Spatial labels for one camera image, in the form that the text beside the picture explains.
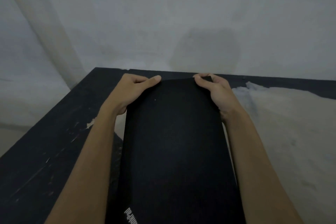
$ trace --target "person's right hand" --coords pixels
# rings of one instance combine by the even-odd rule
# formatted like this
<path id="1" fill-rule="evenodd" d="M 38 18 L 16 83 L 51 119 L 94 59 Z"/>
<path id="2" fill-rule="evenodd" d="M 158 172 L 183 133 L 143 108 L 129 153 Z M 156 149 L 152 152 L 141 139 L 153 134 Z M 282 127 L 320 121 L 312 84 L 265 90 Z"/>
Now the person's right hand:
<path id="1" fill-rule="evenodd" d="M 211 76 L 213 82 L 201 78 L 204 76 Z M 211 99 L 219 108 L 222 120 L 226 120 L 233 111 L 244 111 L 227 80 L 211 73 L 195 74 L 193 77 L 198 86 L 210 91 Z"/>

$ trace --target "fingernail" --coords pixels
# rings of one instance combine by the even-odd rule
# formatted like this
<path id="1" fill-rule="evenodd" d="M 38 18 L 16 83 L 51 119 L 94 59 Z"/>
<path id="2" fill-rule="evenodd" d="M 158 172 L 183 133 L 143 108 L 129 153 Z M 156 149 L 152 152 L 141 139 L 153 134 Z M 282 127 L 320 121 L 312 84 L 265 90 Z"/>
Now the fingernail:
<path id="1" fill-rule="evenodd" d="M 156 76 L 154 76 L 154 79 L 155 79 L 155 81 L 161 81 L 161 76 L 160 75 L 156 75 Z"/>

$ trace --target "hand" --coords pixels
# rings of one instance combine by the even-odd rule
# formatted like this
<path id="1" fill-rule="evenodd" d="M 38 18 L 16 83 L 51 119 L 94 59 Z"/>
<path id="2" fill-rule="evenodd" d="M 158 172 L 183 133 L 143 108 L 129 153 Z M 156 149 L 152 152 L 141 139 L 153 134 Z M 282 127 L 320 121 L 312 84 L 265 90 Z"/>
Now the hand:
<path id="1" fill-rule="evenodd" d="M 201 76 L 211 76 L 213 82 L 208 82 Z M 222 120 L 226 120 L 232 111 L 243 111 L 243 107 L 234 95 L 229 82 L 222 77 L 210 73 L 200 73 L 193 76 L 198 86 L 208 89 L 212 101 L 217 105 Z"/>
<path id="2" fill-rule="evenodd" d="M 153 87 L 161 81 L 157 75 L 150 79 L 135 74 L 124 74 L 117 86 L 105 100 L 100 110 L 114 109 L 117 115 L 126 112 L 127 106 L 136 100 L 144 90 Z"/>

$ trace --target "worn table surface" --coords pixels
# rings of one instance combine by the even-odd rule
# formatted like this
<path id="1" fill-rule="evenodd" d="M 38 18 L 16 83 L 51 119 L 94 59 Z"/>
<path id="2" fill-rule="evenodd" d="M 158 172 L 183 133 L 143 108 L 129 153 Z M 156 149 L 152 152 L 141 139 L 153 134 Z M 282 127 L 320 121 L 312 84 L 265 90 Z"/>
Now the worn table surface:
<path id="1" fill-rule="evenodd" d="M 93 69 L 0 158 L 0 223 L 43 223 L 60 194 L 90 131 L 87 128 L 124 73 L 162 79 L 193 73 L 113 68 Z M 336 99 L 336 82 L 222 75 L 231 87 L 250 81 L 265 87 L 307 90 Z M 117 189 L 122 140 L 115 135 L 109 202 Z"/>

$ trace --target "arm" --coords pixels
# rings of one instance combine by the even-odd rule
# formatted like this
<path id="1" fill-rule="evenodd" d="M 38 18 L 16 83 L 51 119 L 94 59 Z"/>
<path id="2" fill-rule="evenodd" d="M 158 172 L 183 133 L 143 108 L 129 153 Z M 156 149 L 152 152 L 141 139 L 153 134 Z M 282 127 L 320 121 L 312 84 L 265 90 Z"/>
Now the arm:
<path id="1" fill-rule="evenodd" d="M 160 80 L 160 76 L 148 79 L 124 74 L 101 106 L 68 181 L 45 224 L 105 222 L 116 116 L 123 114 L 127 105 Z"/>
<path id="2" fill-rule="evenodd" d="M 211 76 L 213 82 L 201 76 Z M 226 127 L 247 223 L 303 223 L 280 184 L 247 112 L 227 80 L 214 74 L 194 75 L 218 106 Z"/>

